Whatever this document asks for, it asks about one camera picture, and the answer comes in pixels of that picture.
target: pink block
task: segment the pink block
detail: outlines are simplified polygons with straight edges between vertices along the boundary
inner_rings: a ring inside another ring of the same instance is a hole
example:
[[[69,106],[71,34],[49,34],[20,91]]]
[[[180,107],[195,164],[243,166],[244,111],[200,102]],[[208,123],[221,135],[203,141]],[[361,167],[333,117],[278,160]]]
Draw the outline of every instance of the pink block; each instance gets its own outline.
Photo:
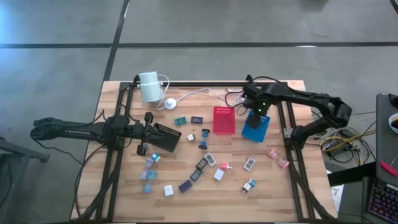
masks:
[[[232,168],[232,167],[230,167],[229,164],[226,163],[226,162],[224,162],[224,163],[221,164],[221,169],[222,169],[222,170],[228,170],[228,169],[231,169],[231,168]]]
[[[289,162],[283,159],[279,159],[278,164],[280,165],[281,168],[286,168],[289,165]]]
[[[271,150],[271,152],[268,153],[268,156],[273,159],[278,159],[278,153],[276,153],[275,149]]]

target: desk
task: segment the desk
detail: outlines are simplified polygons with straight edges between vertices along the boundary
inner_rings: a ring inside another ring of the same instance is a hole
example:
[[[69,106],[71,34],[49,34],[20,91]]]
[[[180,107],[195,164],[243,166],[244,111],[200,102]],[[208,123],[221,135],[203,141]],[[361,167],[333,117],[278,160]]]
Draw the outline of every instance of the desk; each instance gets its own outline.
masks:
[[[119,84],[120,82],[104,82],[96,115],[99,115],[102,110],[105,111],[106,116],[113,115]],[[289,81],[288,84],[298,90],[305,89],[303,81]],[[197,89],[199,87],[170,87],[167,98],[178,98]],[[225,87],[213,89],[221,96],[226,93]],[[230,95],[230,97],[229,101],[233,102],[235,96]],[[214,106],[225,106],[225,103],[212,92],[206,91],[185,98],[172,111],[157,111],[156,105],[144,103],[140,90],[134,89],[131,105],[133,118],[143,120],[145,112],[151,111],[154,114],[154,123],[176,129],[182,132],[182,136],[173,153],[149,145],[147,156],[153,152],[161,156],[159,163],[152,168],[158,174],[152,181],[151,194],[142,192],[146,181],[139,179],[146,159],[136,154],[139,141],[133,140],[131,145],[125,148],[114,209],[114,222],[288,222],[297,219],[289,172],[287,169],[281,169],[277,161],[266,155],[267,151],[275,149],[282,157],[285,156],[277,108],[273,106],[269,110],[271,123],[263,143],[255,143],[242,137],[241,130],[246,116],[236,115],[236,133],[234,135],[210,133],[208,150],[203,151],[198,148],[198,141],[188,142],[187,135],[193,133],[200,136],[202,128],[213,130]],[[298,125],[311,122],[309,107],[293,105],[293,108]],[[181,116],[186,116],[188,121],[191,116],[201,116],[204,123],[197,125],[188,122],[176,127],[174,119]],[[87,155],[98,146],[96,142],[89,143]],[[203,175],[193,183],[193,187],[181,194],[178,186],[189,179],[195,170],[195,165],[208,152],[213,154],[217,165],[206,166]],[[100,189],[105,157],[106,150],[97,152],[83,170],[78,188],[82,211]],[[243,169],[243,164],[248,157],[257,161],[250,172]],[[328,212],[336,216],[319,147],[306,146],[303,157],[311,190]],[[217,182],[213,175],[217,168],[220,168],[221,162],[229,162],[233,169],[226,171],[222,181]],[[257,181],[256,188],[247,194],[241,194],[242,186],[250,178]],[[173,186],[174,195],[165,197],[164,186],[169,184]],[[300,198],[305,210],[303,194],[300,194]],[[103,209],[103,213],[106,214],[107,199]],[[76,211],[73,209],[72,218],[75,217]]]

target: blue basket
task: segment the blue basket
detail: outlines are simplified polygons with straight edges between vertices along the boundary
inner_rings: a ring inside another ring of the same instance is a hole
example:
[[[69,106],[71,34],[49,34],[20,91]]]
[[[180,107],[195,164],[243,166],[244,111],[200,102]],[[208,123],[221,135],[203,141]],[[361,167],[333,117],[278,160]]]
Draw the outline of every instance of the blue basket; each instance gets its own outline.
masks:
[[[261,116],[261,122],[257,129],[251,128],[248,124],[244,124],[243,130],[242,130],[242,135],[243,137],[250,139],[255,142],[263,142],[264,138],[266,136],[268,124],[270,121],[270,117],[268,116]]]

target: floor stripe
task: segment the floor stripe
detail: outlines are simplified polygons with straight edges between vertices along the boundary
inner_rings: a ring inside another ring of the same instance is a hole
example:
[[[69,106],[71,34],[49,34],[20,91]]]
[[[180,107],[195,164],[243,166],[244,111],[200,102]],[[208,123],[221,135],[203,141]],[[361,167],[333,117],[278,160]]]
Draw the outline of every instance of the floor stripe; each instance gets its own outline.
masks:
[[[396,47],[398,42],[202,42],[125,43],[123,49],[233,48],[233,47]]]
[[[122,7],[122,11],[120,13],[119,22],[118,22],[118,28],[116,28],[116,33],[114,34],[111,53],[109,54],[108,62],[106,64],[103,81],[109,81],[109,79],[111,78],[114,58],[116,56],[116,52],[119,47],[120,36],[122,35],[123,24],[124,24],[124,20],[126,19],[127,8],[129,6],[129,2],[130,2],[130,0],[124,0],[124,2],[123,2],[123,7]]]
[[[90,49],[110,47],[112,47],[112,44],[0,44],[0,49]]]
[[[398,4],[397,4],[396,0],[390,0],[390,3],[392,4],[392,7],[394,8],[396,13],[398,14]]]

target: yellow cable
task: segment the yellow cable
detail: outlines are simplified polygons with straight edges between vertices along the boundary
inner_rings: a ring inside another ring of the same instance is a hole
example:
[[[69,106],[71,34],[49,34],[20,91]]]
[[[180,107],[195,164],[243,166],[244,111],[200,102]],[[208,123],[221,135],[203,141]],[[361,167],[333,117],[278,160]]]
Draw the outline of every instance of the yellow cable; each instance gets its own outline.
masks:
[[[321,144],[320,144],[321,146],[323,145],[323,143],[324,143],[325,141],[328,141],[328,140],[331,140],[331,139],[340,139],[340,140],[343,140],[344,142],[338,144],[337,146],[335,146],[335,147],[333,147],[333,148],[331,148],[331,149],[322,150],[322,152],[331,152],[331,151],[334,151],[334,150],[340,148],[340,147],[341,147],[344,143],[346,143],[346,142],[353,142],[353,141],[358,140],[359,138],[361,138],[361,137],[363,137],[363,136],[368,136],[368,135],[374,134],[375,132],[376,132],[376,130],[368,131],[368,132],[366,132],[366,133],[364,133],[364,134],[359,134],[359,135],[353,136],[353,137],[348,138],[348,139],[343,138],[343,137],[339,137],[339,136],[328,137],[328,138],[326,138],[325,140],[323,140],[323,141],[321,142]]]
[[[349,139],[346,139],[346,138],[343,138],[343,137],[340,137],[340,136],[333,136],[333,137],[328,137],[328,138],[326,138],[326,139],[324,139],[322,142],[321,142],[321,146],[323,145],[323,143],[325,142],[325,141],[328,141],[328,140],[332,140],[332,139],[339,139],[339,140],[343,140],[344,141],[344,143],[349,143],[350,145],[351,145],[351,147],[352,148],[354,148],[354,150],[355,151],[358,151],[356,148],[355,148],[355,146],[354,146],[354,144],[353,144],[353,142],[352,141],[350,141],[350,139],[351,138],[349,138]],[[328,150],[322,150],[322,152],[330,152],[331,151],[331,149],[328,149]],[[359,159],[359,164],[360,165],[362,165],[363,164],[363,161],[362,161],[362,158],[361,158],[361,156],[359,155],[359,153],[358,153],[358,159]]]

